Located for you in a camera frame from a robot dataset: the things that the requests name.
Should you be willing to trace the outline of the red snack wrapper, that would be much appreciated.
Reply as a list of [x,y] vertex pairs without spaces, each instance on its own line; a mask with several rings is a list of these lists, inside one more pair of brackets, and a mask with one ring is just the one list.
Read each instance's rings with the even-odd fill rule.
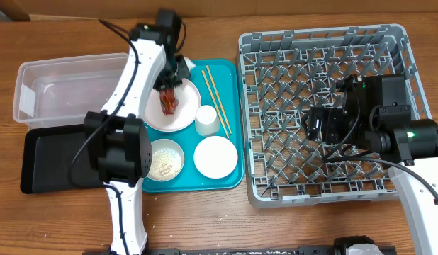
[[162,112],[165,115],[173,115],[179,101],[176,97],[174,89],[167,89],[159,92],[159,99],[162,107]]

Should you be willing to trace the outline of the white paper cup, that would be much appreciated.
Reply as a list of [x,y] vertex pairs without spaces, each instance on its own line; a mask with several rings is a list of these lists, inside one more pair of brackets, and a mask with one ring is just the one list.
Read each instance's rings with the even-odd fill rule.
[[216,109],[210,105],[201,106],[196,111],[195,128],[196,132],[203,137],[218,133],[220,120]]

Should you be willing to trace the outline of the grey bowl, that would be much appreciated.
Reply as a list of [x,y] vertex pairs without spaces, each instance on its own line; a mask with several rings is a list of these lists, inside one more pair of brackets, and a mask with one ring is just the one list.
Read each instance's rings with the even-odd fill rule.
[[147,177],[153,181],[171,181],[184,166],[183,149],[173,140],[158,139],[151,143],[152,161]]

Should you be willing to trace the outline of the small white bowl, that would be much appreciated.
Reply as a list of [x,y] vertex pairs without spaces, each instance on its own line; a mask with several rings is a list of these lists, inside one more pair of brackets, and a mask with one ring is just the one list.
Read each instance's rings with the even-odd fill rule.
[[210,179],[222,179],[237,166],[238,154],[235,145],[225,137],[211,136],[201,140],[193,153],[197,170]]

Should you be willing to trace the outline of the pile of rice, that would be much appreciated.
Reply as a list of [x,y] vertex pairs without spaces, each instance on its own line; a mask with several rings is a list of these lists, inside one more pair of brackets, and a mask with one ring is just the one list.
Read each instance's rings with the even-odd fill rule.
[[158,149],[152,157],[147,175],[153,181],[170,181],[181,171],[183,161],[180,154],[173,149]]

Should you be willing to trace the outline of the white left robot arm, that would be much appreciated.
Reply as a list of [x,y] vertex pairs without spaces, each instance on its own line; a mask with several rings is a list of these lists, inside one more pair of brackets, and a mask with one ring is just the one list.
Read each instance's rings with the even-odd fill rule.
[[[153,90],[166,91],[190,76],[180,50],[186,24],[173,10],[160,9],[154,24],[138,23],[122,38],[130,46],[117,87],[101,111],[84,119],[86,140],[69,167],[68,181],[76,188],[107,190],[113,241],[107,254],[144,254],[142,185],[152,163],[152,145],[142,119]],[[81,155],[99,177],[96,185],[79,183],[73,170]]]

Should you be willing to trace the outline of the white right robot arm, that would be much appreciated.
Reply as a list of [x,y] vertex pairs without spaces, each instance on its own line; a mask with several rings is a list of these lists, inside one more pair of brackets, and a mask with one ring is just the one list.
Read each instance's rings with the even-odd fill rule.
[[312,107],[301,125],[309,140],[333,145],[322,161],[375,162],[389,173],[417,254],[438,254],[438,124],[413,119],[402,74],[351,74],[335,84],[341,108]]

